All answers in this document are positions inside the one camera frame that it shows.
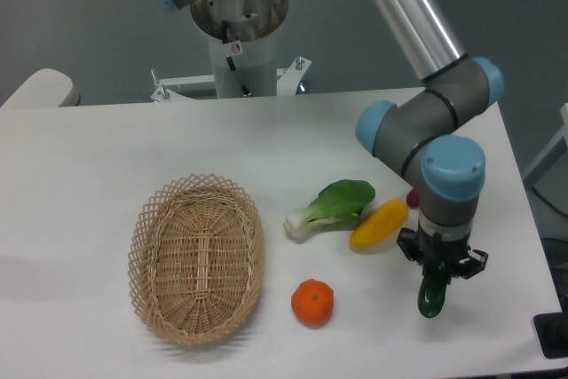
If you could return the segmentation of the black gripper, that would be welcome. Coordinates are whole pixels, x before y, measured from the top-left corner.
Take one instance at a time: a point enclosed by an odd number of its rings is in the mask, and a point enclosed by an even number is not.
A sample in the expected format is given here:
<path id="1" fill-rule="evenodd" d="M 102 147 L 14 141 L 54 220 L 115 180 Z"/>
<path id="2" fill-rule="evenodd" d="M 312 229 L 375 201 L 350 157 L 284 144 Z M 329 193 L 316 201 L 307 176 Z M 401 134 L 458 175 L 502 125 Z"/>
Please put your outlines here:
<path id="1" fill-rule="evenodd" d="M 453 278 L 469 280 L 486 267 L 489 255 L 470 248 L 469 237 L 470 233 L 465 233 L 456 240 L 448 240 L 421 226 L 416 231 L 403 227 L 398 233 L 397 244 L 407 260 L 422 268 L 423 277 L 433 274 L 437 266 L 444 264 L 448 275 L 446 284 L 449 285 Z"/>

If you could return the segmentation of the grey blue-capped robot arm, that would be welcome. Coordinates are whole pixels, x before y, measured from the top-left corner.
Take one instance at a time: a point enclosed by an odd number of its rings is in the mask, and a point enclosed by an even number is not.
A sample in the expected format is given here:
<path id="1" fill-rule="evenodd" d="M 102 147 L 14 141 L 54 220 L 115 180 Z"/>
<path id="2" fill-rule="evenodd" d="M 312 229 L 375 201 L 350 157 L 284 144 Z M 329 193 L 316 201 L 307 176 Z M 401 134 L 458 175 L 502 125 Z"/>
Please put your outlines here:
<path id="1" fill-rule="evenodd" d="M 287 0 L 159 0 L 169 11 L 190 8 L 196 25 L 222 53 L 212 58 L 221 98 L 270 96 L 276 69 L 264 61 L 237 60 L 264 41 L 285 19 Z M 501 71 L 488 59 L 471 58 L 434 0 L 375 0 L 422 82 L 401 106 L 381 101 L 356 125 L 366 150 L 421 196 L 416 230 L 403 230 L 398 245 L 422 268 L 426 282 L 447 285 L 485 269 L 487 254 L 469 246 L 485 155 L 457 130 L 495 103 L 504 91 Z"/>

